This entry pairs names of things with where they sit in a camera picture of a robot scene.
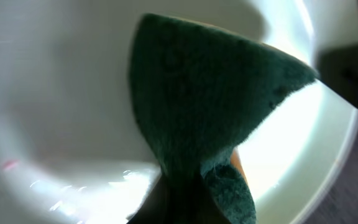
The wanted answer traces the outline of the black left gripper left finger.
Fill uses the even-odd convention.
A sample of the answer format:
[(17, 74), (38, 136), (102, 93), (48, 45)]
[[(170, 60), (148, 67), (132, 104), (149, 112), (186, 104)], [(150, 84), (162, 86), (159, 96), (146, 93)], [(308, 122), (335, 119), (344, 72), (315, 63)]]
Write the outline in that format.
[(179, 223), (178, 194), (162, 175), (128, 224)]

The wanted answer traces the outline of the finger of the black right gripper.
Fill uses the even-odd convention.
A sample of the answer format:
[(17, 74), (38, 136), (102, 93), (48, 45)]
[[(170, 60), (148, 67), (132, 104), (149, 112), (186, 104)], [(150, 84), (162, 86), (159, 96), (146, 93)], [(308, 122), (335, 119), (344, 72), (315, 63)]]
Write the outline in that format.
[(358, 109), (358, 44), (319, 53), (317, 70), (320, 81)]

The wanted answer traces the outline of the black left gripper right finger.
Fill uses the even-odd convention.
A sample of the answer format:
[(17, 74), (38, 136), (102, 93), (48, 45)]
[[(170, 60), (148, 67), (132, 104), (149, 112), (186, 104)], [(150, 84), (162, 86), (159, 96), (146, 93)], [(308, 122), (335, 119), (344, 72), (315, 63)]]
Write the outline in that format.
[(194, 205), (195, 224), (231, 224), (216, 205), (208, 188), (203, 184), (197, 185), (195, 188)]

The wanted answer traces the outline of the mint green plate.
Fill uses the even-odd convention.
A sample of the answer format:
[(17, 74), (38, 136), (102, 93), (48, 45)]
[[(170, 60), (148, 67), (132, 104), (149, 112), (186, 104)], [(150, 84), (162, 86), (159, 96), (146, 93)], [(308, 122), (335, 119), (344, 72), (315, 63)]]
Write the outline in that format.
[[(358, 1), (0, 1), (0, 223), (125, 223), (159, 169), (131, 114), (147, 13), (211, 24), (308, 64), (358, 43)], [(321, 81), (238, 147), (258, 223), (300, 223), (347, 159), (358, 110)]]

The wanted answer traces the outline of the green yellow sponge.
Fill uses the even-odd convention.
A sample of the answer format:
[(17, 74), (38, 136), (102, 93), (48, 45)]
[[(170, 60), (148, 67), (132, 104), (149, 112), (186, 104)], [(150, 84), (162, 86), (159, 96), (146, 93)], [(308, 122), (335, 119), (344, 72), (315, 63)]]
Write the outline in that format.
[(179, 223), (194, 223), (200, 184), (231, 223), (255, 223), (233, 151), (314, 81), (312, 68), (268, 45), (172, 17), (142, 17), (129, 65), (132, 108), (161, 176), (178, 192)]

